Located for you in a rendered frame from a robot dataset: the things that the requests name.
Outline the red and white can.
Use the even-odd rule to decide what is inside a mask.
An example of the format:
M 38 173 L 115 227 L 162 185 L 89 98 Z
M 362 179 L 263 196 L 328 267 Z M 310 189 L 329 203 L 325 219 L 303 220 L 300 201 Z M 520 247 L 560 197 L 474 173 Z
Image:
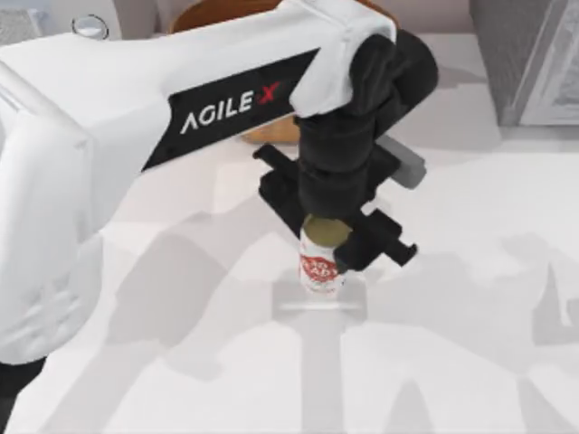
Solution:
M 335 297 L 343 287 L 335 252 L 351 229 L 342 221 L 309 214 L 299 232 L 299 280 L 318 297 Z

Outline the grey cabinet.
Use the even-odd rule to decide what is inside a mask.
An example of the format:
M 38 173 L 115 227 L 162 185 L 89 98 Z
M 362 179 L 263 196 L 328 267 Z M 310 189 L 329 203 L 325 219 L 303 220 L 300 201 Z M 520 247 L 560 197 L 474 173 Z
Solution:
M 579 0 L 470 0 L 502 127 L 579 127 Z

